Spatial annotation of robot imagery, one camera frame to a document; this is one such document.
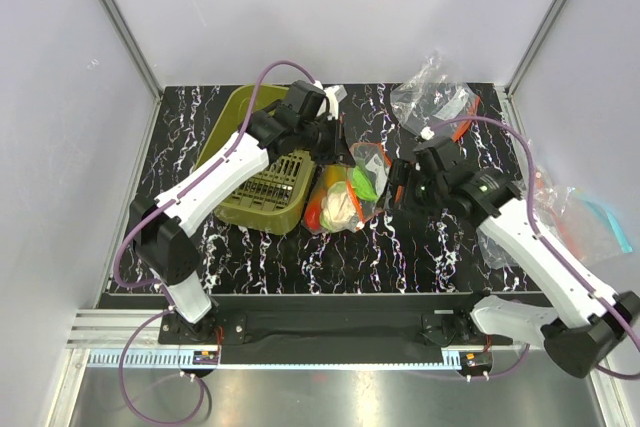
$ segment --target black marble tabletop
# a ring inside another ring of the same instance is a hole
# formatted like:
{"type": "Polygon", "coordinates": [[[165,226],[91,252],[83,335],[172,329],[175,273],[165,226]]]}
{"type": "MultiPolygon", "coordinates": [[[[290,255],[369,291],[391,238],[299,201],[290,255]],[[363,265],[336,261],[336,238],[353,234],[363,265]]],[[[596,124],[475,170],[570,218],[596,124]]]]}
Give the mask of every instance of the black marble tabletop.
{"type": "MultiPolygon", "coordinates": [[[[139,193],[155,197],[189,175],[236,87],[165,90],[139,193]]],[[[340,108],[349,144],[381,142],[390,158],[407,158],[416,142],[391,114],[393,87],[346,85],[348,97],[340,108]]],[[[471,84],[471,88],[481,99],[479,115],[503,118],[491,84],[471,84]]],[[[511,141],[495,126],[473,125],[460,148],[481,167],[519,176],[511,141]]],[[[202,255],[202,283],[212,294],[510,291],[533,286],[519,268],[489,269],[474,229],[449,214],[410,221],[400,213],[381,213],[357,233],[312,235],[298,225],[284,236],[224,224],[210,215],[193,241],[202,255]]],[[[129,281],[150,275],[131,251],[123,259],[122,274],[129,281]]],[[[110,282],[108,291],[122,289],[110,282]]]]}

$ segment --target olive green plastic bin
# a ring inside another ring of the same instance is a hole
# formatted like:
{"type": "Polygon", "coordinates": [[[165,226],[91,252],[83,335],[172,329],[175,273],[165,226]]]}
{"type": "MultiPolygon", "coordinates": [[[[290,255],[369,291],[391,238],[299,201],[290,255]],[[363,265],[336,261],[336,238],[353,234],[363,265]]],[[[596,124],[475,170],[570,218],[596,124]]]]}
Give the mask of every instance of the olive green plastic bin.
{"type": "MultiPolygon", "coordinates": [[[[286,87],[262,85],[254,111],[284,98],[287,90],[286,87]]],[[[229,96],[196,167],[218,152],[238,129],[247,113],[252,91],[253,85],[245,85],[229,96]]],[[[300,222],[314,170],[315,163],[307,152],[295,151],[285,155],[234,190],[213,212],[218,219],[229,224],[277,235],[286,234],[300,222]]]]}

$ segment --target white backdrop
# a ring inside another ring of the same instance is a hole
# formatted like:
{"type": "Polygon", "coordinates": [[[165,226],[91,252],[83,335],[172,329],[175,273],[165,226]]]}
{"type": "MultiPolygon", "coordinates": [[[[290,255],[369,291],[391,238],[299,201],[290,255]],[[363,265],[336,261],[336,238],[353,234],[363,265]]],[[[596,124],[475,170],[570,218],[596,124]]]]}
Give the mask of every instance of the white backdrop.
{"type": "Polygon", "coordinates": [[[0,425],[42,426],[151,95],[98,0],[0,0],[0,425]]]}
{"type": "MultiPolygon", "coordinates": [[[[594,267],[619,292],[640,295],[640,80],[638,0],[569,0],[516,93],[527,135],[558,182],[615,211],[632,255],[594,267]]],[[[627,340],[616,369],[640,371],[627,340]]],[[[623,382],[640,425],[640,382],[623,382]]]]}
{"type": "Polygon", "coordinates": [[[324,81],[402,81],[433,48],[466,80],[504,84],[551,0],[117,2],[165,85],[247,83],[280,58],[324,81]]]}

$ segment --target plastic bag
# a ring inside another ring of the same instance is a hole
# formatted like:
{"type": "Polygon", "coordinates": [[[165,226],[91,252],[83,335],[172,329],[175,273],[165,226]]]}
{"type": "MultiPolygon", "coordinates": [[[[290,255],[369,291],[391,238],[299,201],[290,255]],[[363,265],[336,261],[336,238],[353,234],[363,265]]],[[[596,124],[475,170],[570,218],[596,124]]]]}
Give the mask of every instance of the plastic bag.
{"type": "MultiPolygon", "coordinates": [[[[420,72],[391,92],[391,107],[400,125],[417,136],[443,120],[475,115],[479,102],[467,84],[451,79],[451,68],[437,52],[427,58],[420,72]]],[[[470,125],[447,125],[439,133],[457,141],[470,125]]]]}
{"type": "Polygon", "coordinates": [[[354,144],[351,154],[356,167],[329,165],[313,188],[302,225],[314,234],[356,232],[379,212],[391,162],[380,144],[354,144]]]}
{"type": "MultiPolygon", "coordinates": [[[[609,210],[578,189],[554,186],[543,171],[536,174],[534,202],[539,222],[585,267],[633,251],[609,210]]],[[[492,269],[517,265],[504,249],[480,231],[478,245],[482,258],[492,269]]]]}

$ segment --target robotic arm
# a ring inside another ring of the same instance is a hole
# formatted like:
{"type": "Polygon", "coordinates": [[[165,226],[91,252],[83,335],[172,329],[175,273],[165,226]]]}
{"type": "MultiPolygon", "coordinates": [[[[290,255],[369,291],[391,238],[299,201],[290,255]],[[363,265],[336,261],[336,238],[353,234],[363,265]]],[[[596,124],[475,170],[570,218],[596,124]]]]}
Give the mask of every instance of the robotic arm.
{"type": "Polygon", "coordinates": [[[451,139],[427,141],[414,153],[416,162],[393,162],[384,207],[422,218],[447,209],[467,220],[503,247],[553,305],[541,308],[476,294],[471,305],[457,312],[456,328],[544,347],[567,373],[585,377],[625,337],[597,297],[632,324],[640,314],[638,296],[617,294],[540,225],[541,235],[588,280],[597,297],[590,294],[539,241],[517,187],[497,169],[473,166],[451,139]]]}
{"type": "Polygon", "coordinates": [[[343,87],[323,91],[307,82],[294,82],[283,100],[251,115],[247,131],[232,155],[227,157],[238,133],[172,189],[155,199],[137,196],[131,203],[129,231],[159,205],[176,199],[138,233],[133,247],[162,281],[194,338],[206,340],[211,336],[215,319],[211,299],[202,289],[196,272],[200,255],[190,238],[233,190],[296,149],[309,151],[317,164],[355,165],[338,118],[338,103],[345,96],[343,87]],[[215,174],[204,174],[216,164],[215,174]]]}

